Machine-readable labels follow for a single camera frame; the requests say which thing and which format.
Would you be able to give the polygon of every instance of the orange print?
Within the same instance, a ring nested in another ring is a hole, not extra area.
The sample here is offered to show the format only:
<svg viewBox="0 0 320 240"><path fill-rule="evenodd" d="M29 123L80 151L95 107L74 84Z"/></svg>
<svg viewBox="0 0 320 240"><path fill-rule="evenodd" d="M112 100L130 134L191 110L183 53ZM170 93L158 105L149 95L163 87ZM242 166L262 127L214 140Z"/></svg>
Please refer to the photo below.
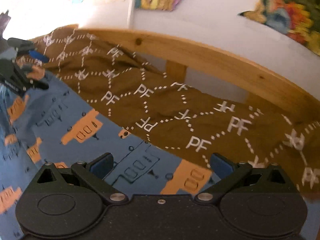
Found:
<svg viewBox="0 0 320 240"><path fill-rule="evenodd" d="M195 195L207 183L211 174L211 170L182 160L174 172L172 180L167 182L164 189L161 191L161 194L176 194L179 189L182 189Z"/></svg>
<svg viewBox="0 0 320 240"><path fill-rule="evenodd" d="M40 68L36 65L32 66L32 72L27 74L27 78L40 80L44 77L45 71L44 68Z"/></svg>
<svg viewBox="0 0 320 240"><path fill-rule="evenodd" d="M122 129L121 132L118 134L118 136L121 138L121 139L125 139L127 138L131 133L128 132L126 129Z"/></svg>
<svg viewBox="0 0 320 240"><path fill-rule="evenodd" d="M18 139L15 134L9 134L8 136L6 136L6 138L4 138L4 146L14 144L17 141Z"/></svg>
<svg viewBox="0 0 320 240"><path fill-rule="evenodd" d="M39 145L41 143L41 138L37 137L36 143L27 150L27 154L30 156L33 163L37 163L39 160L41 160L41 156L39 153Z"/></svg>
<svg viewBox="0 0 320 240"><path fill-rule="evenodd" d="M57 167L58 169L67 168L67 167L68 167L64 162L62 162L62 163L55 163L54 165L56 165L56 167Z"/></svg>
<svg viewBox="0 0 320 240"><path fill-rule="evenodd" d="M12 187L8 187L0 192L0 215L12 207L14 202L20 198L22 194L18 187L17 191L13 191Z"/></svg>
<svg viewBox="0 0 320 240"><path fill-rule="evenodd" d="M96 117L99 114L98 111L92 109L89 113L83 113L83 117L75 123L73 127L70 127L68 132L61 138L63 145L66 145L72 139L76 139L79 143L83 143L88 138L94 136L96 132L102 127Z"/></svg>
<svg viewBox="0 0 320 240"><path fill-rule="evenodd" d="M10 117L10 123L13 123L15 120L19 118L19 116L23 113L26 104L28 102L29 96L26 95L24 100L21 97L17 97L11 107L7 109L7 112Z"/></svg>

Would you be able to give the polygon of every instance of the silver screw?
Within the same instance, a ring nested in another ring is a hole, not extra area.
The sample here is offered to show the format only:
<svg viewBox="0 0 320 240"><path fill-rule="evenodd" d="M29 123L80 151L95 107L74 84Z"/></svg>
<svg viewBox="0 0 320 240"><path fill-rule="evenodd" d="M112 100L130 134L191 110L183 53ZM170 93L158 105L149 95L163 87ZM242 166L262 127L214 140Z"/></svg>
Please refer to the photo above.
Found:
<svg viewBox="0 0 320 240"><path fill-rule="evenodd" d="M197 197L199 200L202 201L209 201L213 198L213 196L210 193L200 193Z"/></svg>
<svg viewBox="0 0 320 240"><path fill-rule="evenodd" d="M158 200L158 204L165 204L165 203L166 203L166 201L164 199L159 199Z"/></svg>
<svg viewBox="0 0 320 240"><path fill-rule="evenodd" d="M123 201L125 199L125 194L122 194L122 193L113 193L111 196L110 196L110 199L112 201Z"/></svg>

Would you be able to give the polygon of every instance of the brown fabric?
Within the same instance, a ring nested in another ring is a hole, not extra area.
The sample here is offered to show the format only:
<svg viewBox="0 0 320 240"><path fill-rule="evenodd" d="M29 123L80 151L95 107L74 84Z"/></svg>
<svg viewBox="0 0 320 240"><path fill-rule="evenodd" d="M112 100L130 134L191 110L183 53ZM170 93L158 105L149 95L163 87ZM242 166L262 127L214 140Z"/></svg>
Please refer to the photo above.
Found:
<svg viewBox="0 0 320 240"><path fill-rule="evenodd" d="M301 192L319 191L318 120L297 122L287 113L224 103L188 85L176 84L135 53L100 41L86 31L60 28L36 44L38 51L50 58L44 64L46 69L104 116L153 145L208 168L214 152L234 162L249 161L254 167L279 163ZM106 77L108 71L115 76ZM139 87L143 91L141 84L152 91L143 95L137 91ZM113 103L110 97L104 99L108 91L119 100L113 98ZM186 111L188 118L177 119ZM141 128L143 120L148 124ZM242 130L234 127L241 120L246 127ZM297 138L292 144L294 131ZM299 142L301 134L304 144ZM203 148L190 146L190 142Z"/></svg>

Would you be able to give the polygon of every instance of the wood knot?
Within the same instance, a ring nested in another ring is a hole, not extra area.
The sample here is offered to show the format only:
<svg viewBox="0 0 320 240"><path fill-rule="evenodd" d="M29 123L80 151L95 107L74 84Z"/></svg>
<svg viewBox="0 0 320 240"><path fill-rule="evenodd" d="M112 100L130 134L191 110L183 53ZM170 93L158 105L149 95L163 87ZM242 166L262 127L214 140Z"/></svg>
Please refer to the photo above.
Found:
<svg viewBox="0 0 320 240"><path fill-rule="evenodd" d="M137 39L136 39L136 45L140 46L140 45L141 45L141 43L142 43L142 39L137 38Z"/></svg>

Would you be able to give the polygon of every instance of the circular cover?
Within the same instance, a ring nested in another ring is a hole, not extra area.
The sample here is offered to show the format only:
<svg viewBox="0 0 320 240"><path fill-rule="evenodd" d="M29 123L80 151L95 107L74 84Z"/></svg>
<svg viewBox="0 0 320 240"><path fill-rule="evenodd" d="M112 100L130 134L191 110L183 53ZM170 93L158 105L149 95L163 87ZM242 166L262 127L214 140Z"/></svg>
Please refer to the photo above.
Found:
<svg viewBox="0 0 320 240"><path fill-rule="evenodd" d="M41 236L68 236L86 229L100 217L103 204L96 193L71 185L59 191L21 197L16 217L26 231Z"/></svg>
<svg viewBox="0 0 320 240"><path fill-rule="evenodd" d="M296 193L254 193L253 187L238 188L226 194L220 210L237 229L253 236L285 236L300 230L307 209Z"/></svg>

